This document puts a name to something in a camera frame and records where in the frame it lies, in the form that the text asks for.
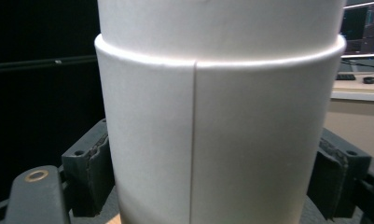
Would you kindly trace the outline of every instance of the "monitor screen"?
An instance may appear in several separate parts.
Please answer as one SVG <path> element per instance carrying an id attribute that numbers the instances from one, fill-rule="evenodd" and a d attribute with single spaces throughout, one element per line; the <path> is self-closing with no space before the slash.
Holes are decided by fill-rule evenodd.
<path id="1" fill-rule="evenodd" d="M 374 2 L 345 7 L 340 34 L 347 42 L 343 59 L 374 59 Z"/>

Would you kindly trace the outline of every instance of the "gray floor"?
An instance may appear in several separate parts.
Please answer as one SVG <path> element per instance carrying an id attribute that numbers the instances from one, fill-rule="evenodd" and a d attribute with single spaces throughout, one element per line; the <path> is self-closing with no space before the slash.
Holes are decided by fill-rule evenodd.
<path id="1" fill-rule="evenodd" d="M 118 202 L 117 194 L 115 190 L 111 192 L 110 196 L 105 203 L 102 213 L 94 218 L 91 217 L 73 217 L 70 216 L 72 224 L 104 224 L 111 218 L 118 214 Z M 325 220 L 321 216 L 320 212 L 314 205 L 314 203 L 307 198 L 303 209 L 302 217 L 300 218 L 300 224 L 359 224 L 361 220 L 362 212 L 358 208 L 355 210 L 353 218 L 335 218 L 332 220 Z"/>

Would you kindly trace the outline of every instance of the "keyboard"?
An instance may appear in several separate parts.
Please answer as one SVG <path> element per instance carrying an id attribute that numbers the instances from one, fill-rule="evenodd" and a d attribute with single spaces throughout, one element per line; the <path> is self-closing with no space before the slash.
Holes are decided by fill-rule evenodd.
<path id="1" fill-rule="evenodd" d="M 336 75 L 336 80 L 354 81 L 355 80 L 355 76 L 352 75 L 352 74 L 347 74 L 347 75 L 337 74 Z"/>

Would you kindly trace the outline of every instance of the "white container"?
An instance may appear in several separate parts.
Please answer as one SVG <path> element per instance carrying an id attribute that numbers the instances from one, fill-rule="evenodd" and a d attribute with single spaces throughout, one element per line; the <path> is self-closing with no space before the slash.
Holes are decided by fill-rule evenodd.
<path id="1" fill-rule="evenodd" d="M 285 2 L 99 1 L 122 224 L 298 223 L 344 1 Z"/>

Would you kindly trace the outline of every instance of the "white desk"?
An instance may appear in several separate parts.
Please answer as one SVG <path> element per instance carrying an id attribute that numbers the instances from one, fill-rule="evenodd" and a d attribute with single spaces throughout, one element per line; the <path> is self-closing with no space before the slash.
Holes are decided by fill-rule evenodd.
<path id="1" fill-rule="evenodd" d="M 364 77 L 374 77 L 374 73 L 340 73 L 353 74 L 354 81 L 335 81 L 331 98 L 344 100 L 374 101 L 374 84 L 364 84 Z"/>

